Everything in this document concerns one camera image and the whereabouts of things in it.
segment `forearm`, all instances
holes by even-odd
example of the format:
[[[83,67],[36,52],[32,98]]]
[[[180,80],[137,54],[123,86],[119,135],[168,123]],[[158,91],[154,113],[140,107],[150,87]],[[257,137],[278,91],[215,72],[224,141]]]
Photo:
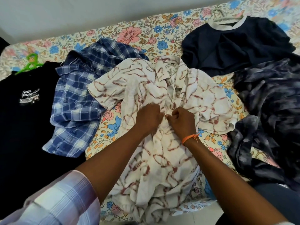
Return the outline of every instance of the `forearm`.
[[[200,141],[186,141],[223,211],[236,224],[272,225],[287,219]]]
[[[144,139],[139,129],[133,126],[126,134],[76,168],[92,183],[100,203],[118,181],[133,152]]]

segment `floor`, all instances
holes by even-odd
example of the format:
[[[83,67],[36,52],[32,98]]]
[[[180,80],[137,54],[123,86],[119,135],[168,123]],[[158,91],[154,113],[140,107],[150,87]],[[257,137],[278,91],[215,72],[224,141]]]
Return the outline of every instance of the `floor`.
[[[204,209],[194,212],[183,214],[179,216],[170,216],[167,223],[160,223],[165,225],[215,225],[217,220],[223,214],[222,209],[217,202],[205,207]],[[128,223],[118,223],[118,222],[102,222],[100,225],[125,225]]]

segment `floral bedsheet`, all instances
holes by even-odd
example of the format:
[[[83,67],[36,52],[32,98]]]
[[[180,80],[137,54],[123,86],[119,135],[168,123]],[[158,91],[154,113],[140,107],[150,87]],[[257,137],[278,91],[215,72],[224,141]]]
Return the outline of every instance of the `floral bedsheet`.
[[[186,10],[177,13],[167,13],[146,17],[132,22],[121,22],[116,25],[99,29],[78,32],[60,37],[35,40],[11,45],[2,52],[0,57],[0,80],[18,71],[27,64],[25,57],[29,53],[38,54],[40,62],[63,62],[67,54],[75,49],[96,42],[101,37],[110,37],[119,42],[129,44],[143,51],[151,62],[157,62],[161,55],[182,54],[181,42],[184,37],[195,28],[206,23],[211,17],[220,17],[219,12],[211,15],[211,10],[221,8],[225,14],[239,16],[267,17],[276,22],[290,37],[291,42],[297,48],[295,53],[300,54],[300,0],[235,0],[220,5]],[[214,81],[223,87],[228,100],[236,108],[239,119],[245,117],[248,112],[233,89],[232,74],[213,77]],[[116,134],[121,123],[120,107],[118,104],[112,110],[106,111],[101,124],[86,149],[86,158],[89,159],[101,151],[111,142],[116,140]],[[208,149],[234,170],[227,156],[226,150],[230,145],[227,135],[209,134],[199,129],[201,141]],[[276,165],[263,152],[252,148],[252,156],[270,164]],[[214,201],[210,186],[202,173],[198,181],[193,184],[186,201],[178,208],[171,210],[172,215],[200,210]],[[132,215],[123,212],[110,197],[101,205],[101,220],[106,221],[131,221]]]

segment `white hanger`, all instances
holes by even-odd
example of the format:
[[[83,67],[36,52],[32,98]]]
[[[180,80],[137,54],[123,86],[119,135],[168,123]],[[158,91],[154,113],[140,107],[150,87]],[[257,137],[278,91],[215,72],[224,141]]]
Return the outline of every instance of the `white hanger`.
[[[242,19],[244,17],[243,15],[241,15],[240,17],[225,16],[225,14],[224,14],[224,12],[223,12],[222,9],[213,9],[211,11],[211,16],[212,16],[212,13],[215,12],[215,11],[221,12],[222,17],[214,19],[213,22],[218,22],[218,21],[222,21],[222,20],[240,20],[240,19]]]

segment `orange string bracelet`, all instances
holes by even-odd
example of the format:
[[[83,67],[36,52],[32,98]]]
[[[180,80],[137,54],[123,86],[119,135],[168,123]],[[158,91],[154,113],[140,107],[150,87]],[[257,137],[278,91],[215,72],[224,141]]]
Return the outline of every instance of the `orange string bracelet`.
[[[190,139],[190,138],[194,138],[196,141],[197,141],[197,143],[198,143],[198,140],[197,140],[197,137],[200,135],[201,133],[198,133],[198,134],[192,134],[192,135],[189,135],[189,136],[186,136],[185,138],[183,138],[182,139],[182,144],[184,144],[188,139]]]

